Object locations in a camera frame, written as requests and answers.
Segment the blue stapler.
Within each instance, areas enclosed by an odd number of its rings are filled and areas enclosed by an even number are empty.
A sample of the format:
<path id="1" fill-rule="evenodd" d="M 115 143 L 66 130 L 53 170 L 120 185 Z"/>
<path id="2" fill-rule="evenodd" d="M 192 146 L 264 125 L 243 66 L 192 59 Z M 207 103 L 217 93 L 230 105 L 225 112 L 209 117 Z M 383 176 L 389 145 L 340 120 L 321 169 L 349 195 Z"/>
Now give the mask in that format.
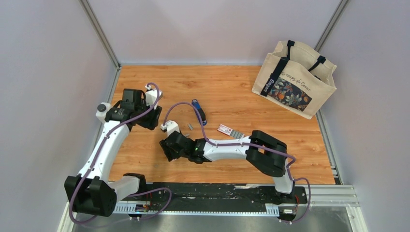
<path id="1" fill-rule="evenodd" d="M 201 122 L 202 122 L 202 124 L 205 126 L 205 125 L 207 124 L 206 115 L 205 115 L 205 113 L 204 113 L 202 107 L 200 106 L 198 100 L 197 100 L 197 99 L 193 99 L 193 100 L 191 101 L 191 103 L 192 103 L 192 105 L 197 109 L 197 111 L 198 111 L 198 113 L 199 113 L 199 115 L 200 115 L 200 118 L 201 118 Z"/>

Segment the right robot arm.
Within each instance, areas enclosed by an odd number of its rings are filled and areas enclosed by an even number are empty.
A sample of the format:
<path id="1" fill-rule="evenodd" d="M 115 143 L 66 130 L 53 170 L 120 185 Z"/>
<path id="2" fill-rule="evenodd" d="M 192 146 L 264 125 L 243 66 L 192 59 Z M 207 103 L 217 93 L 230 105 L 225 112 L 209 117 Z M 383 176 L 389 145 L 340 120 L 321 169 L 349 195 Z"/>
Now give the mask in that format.
<path id="1" fill-rule="evenodd" d="M 295 157 L 288 154 L 284 142 L 260 130 L 234 140 L 192 140 L 174 131 L 160 141 L 160 146 L 169 161 L 181 157 L 197 164 L 220 159 L 247 160 L 261 173 L 273 178 L 278 200 L 286 203 L 295 196 L 294 183 L 288 170 L 288 160 L 294 161 Z"/>

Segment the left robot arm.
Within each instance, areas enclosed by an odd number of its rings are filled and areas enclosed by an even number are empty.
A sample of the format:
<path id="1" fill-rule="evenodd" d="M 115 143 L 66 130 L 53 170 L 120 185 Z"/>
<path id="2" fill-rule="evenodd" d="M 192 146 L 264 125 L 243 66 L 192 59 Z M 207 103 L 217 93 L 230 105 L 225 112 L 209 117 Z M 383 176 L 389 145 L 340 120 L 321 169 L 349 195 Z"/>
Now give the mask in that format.
<path id="1" fill-rule="evenodd" d="M 146 85 L 146 90 L 124 89 L 122 99 L 115 104 L 102 102 L 96 117 L 102 123 L 100 135 L 88 161 L 76 176 L 68 176 L 64 188 L 71 213 L 110 216 L 117 202 L 132 196 L 143 200 L 148 193 L 142 174 L 126 173 L 121 179 L 109 182 L 114 160 L 133 126 L 154 130 L 162 108 L 158 101 L 162 91 Z"/>

